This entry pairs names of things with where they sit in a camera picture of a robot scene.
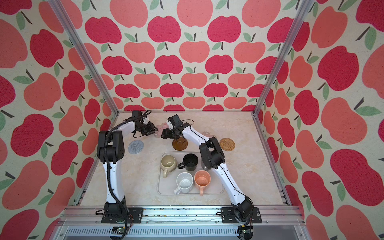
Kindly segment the pink flower coaster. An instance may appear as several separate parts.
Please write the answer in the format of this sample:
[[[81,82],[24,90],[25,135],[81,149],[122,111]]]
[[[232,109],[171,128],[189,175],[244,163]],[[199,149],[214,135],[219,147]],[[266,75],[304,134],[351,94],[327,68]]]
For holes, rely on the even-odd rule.
[[[158,129],[157,131],[155,131],[154,135],[156,138],[161,138],[161,135],[163,133],[163,130],[164,129],[168,129],[169,126],[166,124],[166,123],[163,123],[161,125],[157,125],[156,128]]]
[[[212,137],[215,137],[215,138],[216,138],[215,135],[212,135],[212,134],[210,134],[209,132],[203,132],[202,134],[203,134],[204,136],[206,136],[207,138],[212,138]]]

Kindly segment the brown wooden round coaster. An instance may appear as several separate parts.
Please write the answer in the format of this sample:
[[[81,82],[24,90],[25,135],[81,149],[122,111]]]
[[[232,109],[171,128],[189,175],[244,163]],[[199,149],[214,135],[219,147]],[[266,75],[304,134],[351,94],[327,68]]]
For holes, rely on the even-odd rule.
[[[183,151],[188,147],[188,141],[183,137],[180,137],[173,140],[172,146],[176,151]]]

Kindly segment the grey round coaster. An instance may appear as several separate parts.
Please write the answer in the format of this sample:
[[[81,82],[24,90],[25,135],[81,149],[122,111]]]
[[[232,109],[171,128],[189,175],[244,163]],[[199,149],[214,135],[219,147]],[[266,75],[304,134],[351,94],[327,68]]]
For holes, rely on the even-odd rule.
[[[144,143],[140,140],[132,141],[128,146],[128,151],[130,154],[138,154],[144,148]]]

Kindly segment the woven rattan round coaster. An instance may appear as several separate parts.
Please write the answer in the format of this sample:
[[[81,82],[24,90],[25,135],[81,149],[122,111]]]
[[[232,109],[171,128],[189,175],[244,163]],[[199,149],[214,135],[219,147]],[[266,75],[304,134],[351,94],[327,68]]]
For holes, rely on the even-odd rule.
[[[236,147],[235,142],[230,138],[222,138],[219,144],[221,148],[227,152],[233,151]]]

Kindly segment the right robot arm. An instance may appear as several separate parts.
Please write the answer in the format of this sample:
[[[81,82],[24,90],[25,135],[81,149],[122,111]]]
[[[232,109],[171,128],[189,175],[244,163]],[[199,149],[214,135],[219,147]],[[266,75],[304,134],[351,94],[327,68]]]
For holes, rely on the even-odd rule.
[[[216,173],[228,193],[237,221],[240,223],[251,222],[254,213],[254,204],[252,200],[241,191],[232,177],[225,161],[225,154],[217,138],[209,138],[199,133],[191,124],[184,123],[180,120],[178,115],[168,118],[167,124],[169,128],[163,130],[161,138],[177,140],[183,137],[189,143],[196,144],[200,150],[203,167]]]

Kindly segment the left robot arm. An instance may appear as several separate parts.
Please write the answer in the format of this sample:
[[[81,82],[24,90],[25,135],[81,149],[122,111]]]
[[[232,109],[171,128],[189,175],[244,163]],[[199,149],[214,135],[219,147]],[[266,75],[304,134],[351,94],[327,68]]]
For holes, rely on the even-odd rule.
[[[124,137],[137,132],[142,136],[149,136],[158,131],[158,128],[149,121],[148,115],[151,112],[151,110],[133,111],[128,119],[108,131],[99,132],[97,157],[103,164],[106,174],[107,199],[104,208],[106,215],[128,214],[126,197],[120,181],[120,160],[125,155]]]

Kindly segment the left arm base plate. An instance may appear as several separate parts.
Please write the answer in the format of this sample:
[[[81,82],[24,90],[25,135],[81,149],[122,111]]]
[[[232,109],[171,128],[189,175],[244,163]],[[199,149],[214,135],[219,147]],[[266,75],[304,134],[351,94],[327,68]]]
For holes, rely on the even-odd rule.
[[[103,224],[123,224],[125,220],[128,218],[128,225],[130,223],[133,224],[140,224],[143,217],[143,211],[144,208],[137,208],[137,207],[127,207],[128,217],[126,214],[120,213],[120,214],[112,214],[107,213],[103,214],[101,223]]]

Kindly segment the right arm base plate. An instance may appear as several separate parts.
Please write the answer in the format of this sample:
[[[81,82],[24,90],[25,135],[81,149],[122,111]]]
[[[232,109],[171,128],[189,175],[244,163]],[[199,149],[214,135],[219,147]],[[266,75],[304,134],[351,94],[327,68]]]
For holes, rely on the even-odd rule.
[[[253,208],[252,210],[242,213],[238,209],[234,208],[221,208],[218,212],[222,218],[223,224],[261,224],[262,217],[259,208]]]

